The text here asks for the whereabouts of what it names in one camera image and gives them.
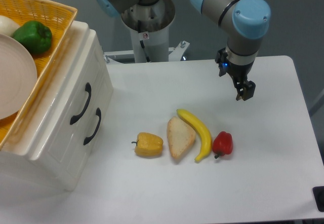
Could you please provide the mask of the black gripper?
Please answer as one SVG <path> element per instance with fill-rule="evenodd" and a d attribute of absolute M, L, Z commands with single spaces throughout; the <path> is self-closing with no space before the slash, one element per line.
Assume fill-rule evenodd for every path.
<path fill-rule="evenodd" d="M 237 91 L 236 101 L 251 99 L 254 96 L 256 85 L 247 79 L 254 62 L 245 65 L 236 64 L 234 58 L 229 58 L 230 55 L 225 48 L 218 51 L 215 62 L 218 64 L 219 76 L 225 74 L 231 76 Z"/>

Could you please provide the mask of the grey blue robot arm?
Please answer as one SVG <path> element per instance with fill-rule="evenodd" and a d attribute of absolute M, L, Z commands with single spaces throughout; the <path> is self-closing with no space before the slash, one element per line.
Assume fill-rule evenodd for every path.
<path fill-rule="evenodd" d="M 168 61 L 169 27 L 175 18 L 172 0 L 96 0 L 111 17 L 120 16 L 131 33 L 136 62 Z M 228 40 L 216 63 L 221 76 L 228 74 L 237 100 L 253 97 L 255 83 L 248 79 L 271 10 L 264 0 L 190 0 L 192 6 L 223 29 Z"/>

